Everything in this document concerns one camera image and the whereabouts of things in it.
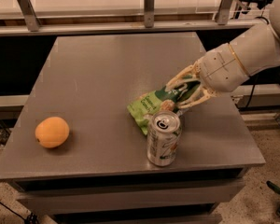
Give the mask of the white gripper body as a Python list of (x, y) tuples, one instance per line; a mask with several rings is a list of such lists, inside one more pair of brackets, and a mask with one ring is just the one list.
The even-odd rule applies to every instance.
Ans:
[(207, 51), (198, 60), (200, 78), (216, 92), (231, 92), (249, 79), (244, 65), (229, 43)]

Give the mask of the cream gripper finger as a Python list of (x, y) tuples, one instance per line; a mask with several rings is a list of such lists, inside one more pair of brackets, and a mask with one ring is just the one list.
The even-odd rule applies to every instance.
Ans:
[[(178, 109), (191, 108), (195, 105), (199, 105), (200, 103), (207, 101), (212, 97), (218, 96), (217, 91), (214, 91), (211, 88), (206, 88), (205, 86), (198, 86), (197, 89), (189, 89), (186, 86), (184, 86), (180, 87), (178, 91), (180, 91), (180, 99), (176, 103), (176, 107)], [(189, 91), (191, 92), (191, 96), (188, 97), (186, 100), (181, 100), (181, 98)]]
[(170, 91), (184, 83), (198, 81), (200, 78), (200, 71), (201, 68), (197, 62), (187, 66), (166, 84), (165, 90)]

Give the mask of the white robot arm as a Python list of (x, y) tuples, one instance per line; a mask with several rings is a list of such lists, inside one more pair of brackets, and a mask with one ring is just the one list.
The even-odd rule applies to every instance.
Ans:
[(262, 70), (280, 66), (280, 0), (273, 0), (269, 22), (259, 23), (215, 49), (172, 78), (165, 89), (184, 88), (188, 82), (200, 85), (175, 107), (198, 105), (221, 92), (231, 92)]

